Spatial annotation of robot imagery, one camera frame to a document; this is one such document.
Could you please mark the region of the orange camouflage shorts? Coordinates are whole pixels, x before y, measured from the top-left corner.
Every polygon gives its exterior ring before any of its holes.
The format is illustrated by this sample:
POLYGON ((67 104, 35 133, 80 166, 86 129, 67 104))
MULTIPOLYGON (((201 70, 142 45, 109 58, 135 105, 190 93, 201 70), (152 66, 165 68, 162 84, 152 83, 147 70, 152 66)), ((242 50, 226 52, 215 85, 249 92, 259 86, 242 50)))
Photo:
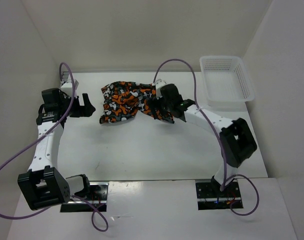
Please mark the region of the orange camouflage shorts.
MULTIPOLYGON (((156 89, 150 84, 133 81, 116 81, 101 88, 103 112, 100 124, 114 124, 127 121, 141 112, 152 117, 148 100, 156 97, 156 89)), ((173 124, 173 120, 160 120, 173 124)))

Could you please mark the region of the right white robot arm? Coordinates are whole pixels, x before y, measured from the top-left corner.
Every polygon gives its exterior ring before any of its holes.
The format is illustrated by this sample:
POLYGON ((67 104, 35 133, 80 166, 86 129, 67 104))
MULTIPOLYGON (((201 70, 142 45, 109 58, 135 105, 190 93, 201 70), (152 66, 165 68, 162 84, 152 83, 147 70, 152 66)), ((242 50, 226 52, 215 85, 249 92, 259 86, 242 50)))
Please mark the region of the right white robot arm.
POLYGON ((155 116, 170 114, 214 134, 218 140, 223 164, 213 176, 211 191, 217 197, 224 196, 229 191, 228 184, 237 176, 238 168, 258 148, 247 121, 223 117, 200 107, 194 100, 183 99, 173 83, 167 84, 160 79, 152 87, 155 96, 149 104, 155 116))

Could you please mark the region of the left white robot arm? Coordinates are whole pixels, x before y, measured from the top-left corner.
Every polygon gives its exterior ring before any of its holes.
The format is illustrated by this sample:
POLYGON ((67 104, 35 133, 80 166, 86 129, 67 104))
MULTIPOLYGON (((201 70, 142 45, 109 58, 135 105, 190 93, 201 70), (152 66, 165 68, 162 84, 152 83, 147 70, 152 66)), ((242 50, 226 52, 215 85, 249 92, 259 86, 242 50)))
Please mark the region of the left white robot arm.
POLYGON ((26 173, 18 176, 18 186, 33 211, 66 204, 71 196, 81 200, 92 194, 90 181, 85 174, 63 177, 58 167, 60 140, 68 117, 91 117, 95 107, 88 94, 83 93, 83 105, 79 97, 72 98, 59 88, 43 90, 43 104, 39 107, 36 124, 38 143, 34 157, 26 173))

